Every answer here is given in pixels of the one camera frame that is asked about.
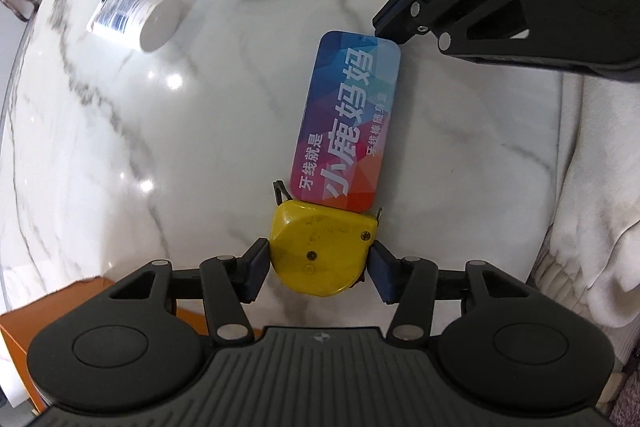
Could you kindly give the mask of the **yellow tape measure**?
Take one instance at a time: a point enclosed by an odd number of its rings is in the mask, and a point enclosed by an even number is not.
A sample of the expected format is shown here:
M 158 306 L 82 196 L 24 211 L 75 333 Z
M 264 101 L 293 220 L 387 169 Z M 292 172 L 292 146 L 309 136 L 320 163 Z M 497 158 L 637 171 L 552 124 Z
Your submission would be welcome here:
M 295 199 L 281 180 L 273 182 L 273 191 L 277 208 L 269 247 L 282 284 L 314 297 L 334 296 L 357 284 L 378 219 Z

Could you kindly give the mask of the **white cream jar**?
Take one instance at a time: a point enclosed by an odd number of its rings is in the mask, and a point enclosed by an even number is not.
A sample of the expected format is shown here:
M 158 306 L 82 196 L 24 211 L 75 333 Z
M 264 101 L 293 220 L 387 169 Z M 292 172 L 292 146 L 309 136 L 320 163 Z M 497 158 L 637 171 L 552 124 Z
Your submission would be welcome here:
M 180 0 L 100 0 L 86 29 L 109 42 L 151 53 L 175 35 L 183 12 Z

